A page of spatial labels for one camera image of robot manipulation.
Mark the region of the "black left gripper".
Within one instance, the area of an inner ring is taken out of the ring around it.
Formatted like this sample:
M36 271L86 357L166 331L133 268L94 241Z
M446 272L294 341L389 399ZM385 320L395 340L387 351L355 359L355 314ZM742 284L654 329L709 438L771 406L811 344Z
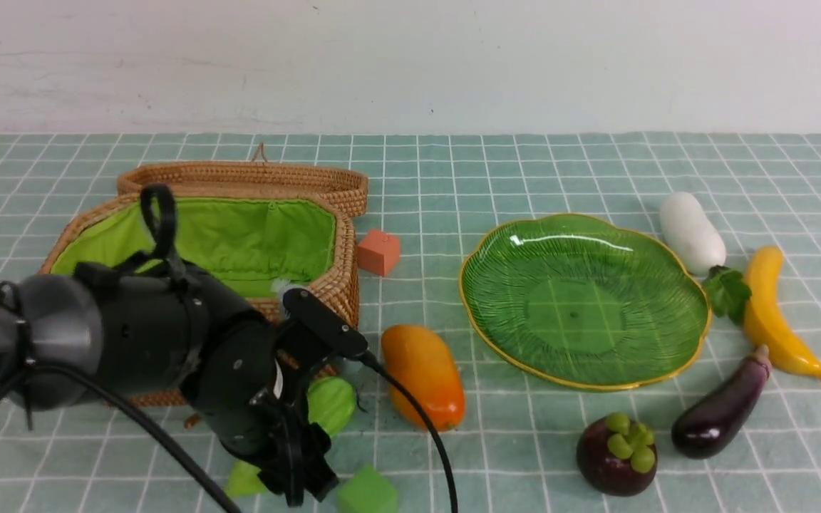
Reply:
M319 502L340 481L326 455L332 440L309 410L280 399L292 386L278 350L304 345L309 331L296 321L273 326L257 318L225 326L205 345L203 363L182 387L185 398L235 457L268 457L259 479L290 509Z

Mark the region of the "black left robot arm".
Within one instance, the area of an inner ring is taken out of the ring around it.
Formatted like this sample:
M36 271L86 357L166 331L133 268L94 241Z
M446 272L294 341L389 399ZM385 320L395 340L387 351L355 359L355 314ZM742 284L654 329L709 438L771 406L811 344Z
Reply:
M278 361L289 342L321 332L328 308L284 282L286 319L271 324L237 292L185 261L176 247L177 204L169 186L139 195L154 247L118 265L81 261L68 275L0 282L0 403L33 413L102 399L156 440L228 512L238 507L131 396L176 389L222 447L257 468L259 481L298 507L338 487L331 439L309 421L306 392L326 360Z

